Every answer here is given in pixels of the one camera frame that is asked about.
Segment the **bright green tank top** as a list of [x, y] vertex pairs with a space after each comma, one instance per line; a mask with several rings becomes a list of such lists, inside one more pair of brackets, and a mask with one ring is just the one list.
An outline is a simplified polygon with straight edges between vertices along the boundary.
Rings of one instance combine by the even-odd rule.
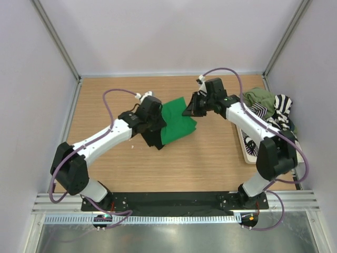
[[184, 97], [171, 100], [163, 105], [162, 117], [166, 126], [161, 129], [163, 145], [181, 139], [196, 130], [197, 122], [189, 116], [183, 116], [187, 108]]

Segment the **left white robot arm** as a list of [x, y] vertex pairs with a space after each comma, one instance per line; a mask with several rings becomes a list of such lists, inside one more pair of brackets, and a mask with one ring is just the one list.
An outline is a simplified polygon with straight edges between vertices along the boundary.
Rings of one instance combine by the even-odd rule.
[[52, 180], [56, 180], [71, 196], [81, 194], [91, 199], [95, 207], [107, 210], [112, 204], [108, 189], [88, 175], [88, 168], [101, 155], [137, 134], [159, 132], [166, 126], [162, 117], [162, 102], [146, 94], [140, 98], [135, 112], [125, 111], [95, 135], [69, 145], [61, 143], [51, 167]]

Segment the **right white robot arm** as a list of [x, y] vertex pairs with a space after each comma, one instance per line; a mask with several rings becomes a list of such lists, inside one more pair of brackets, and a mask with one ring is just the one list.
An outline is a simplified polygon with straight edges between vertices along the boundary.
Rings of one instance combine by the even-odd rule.
[[277, 177], [288, 173], [297, 164], [294, 136], [264, 122], [236, 95], [228, 95], [219, 77], [197, 79], [200, 84], [182, 116], [203, 117], [208, 111], [220, 115], [239, 127], [257, 144], [256, 174], [238, 187], [237, 202], [244, 209], [252, 207], [258, 196]]

